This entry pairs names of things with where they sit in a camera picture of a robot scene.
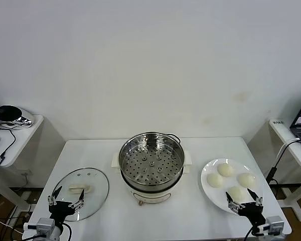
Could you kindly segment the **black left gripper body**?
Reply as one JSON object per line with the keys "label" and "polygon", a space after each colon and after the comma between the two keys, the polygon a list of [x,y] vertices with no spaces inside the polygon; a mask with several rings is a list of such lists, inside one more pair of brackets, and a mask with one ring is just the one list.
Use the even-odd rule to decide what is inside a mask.
{"label": "black left gripper body", "polygon": [[50,219],[57,223],[63,223],[67,216],[71,216],[75,213],[75,208],[72,207],[71,202],[56,201],[55,204],[49,205]]}

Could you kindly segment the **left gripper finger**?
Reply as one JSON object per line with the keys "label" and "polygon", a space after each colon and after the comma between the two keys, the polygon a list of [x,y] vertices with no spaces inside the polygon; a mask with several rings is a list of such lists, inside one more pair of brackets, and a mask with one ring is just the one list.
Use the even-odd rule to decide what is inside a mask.
{"label": "left gripper finger", "polygon": [[48,204],[51,205],[56,205],[57,204],[57,197],[62,189],[62,186],[59,188],[55,189],[51,195],[48,196]]}
{"label": "left gripper finger", "polygon": [[84,205],[84,193],[85,189],[82,190],[78,201],[69,204],[68,206],[72,209],[80,209]]}

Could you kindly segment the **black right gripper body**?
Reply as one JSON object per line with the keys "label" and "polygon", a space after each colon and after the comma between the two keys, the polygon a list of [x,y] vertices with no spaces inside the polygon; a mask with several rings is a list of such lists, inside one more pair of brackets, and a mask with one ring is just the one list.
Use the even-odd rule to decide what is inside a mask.
{"label": "black right gripper body", "polygon": [[263,206],[256,203],[242,203],[242,208],[238,209],[238,215],[246,217],[253,226],[265,224],[265,218],[262,215]]}

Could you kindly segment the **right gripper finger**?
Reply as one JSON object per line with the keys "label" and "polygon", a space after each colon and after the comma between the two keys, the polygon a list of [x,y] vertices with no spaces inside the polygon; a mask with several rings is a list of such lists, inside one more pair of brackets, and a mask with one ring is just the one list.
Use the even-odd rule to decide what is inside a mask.
{"label": "right gripper finger", "polygon": [[228,208],[230,208],[234,213],[238,214],[239,210],[245,208],[243,204],[234,201],[228,192],[225,193],[227,197]]}
{"label": "right gripper finger", "polygon": [[250,196],[252,197],[252,199],[255,201],[255,205],[262,206],[263,198],[259,197],[254,191],[252,191],[249,188],[247,188],[247,191],[250,194]]}

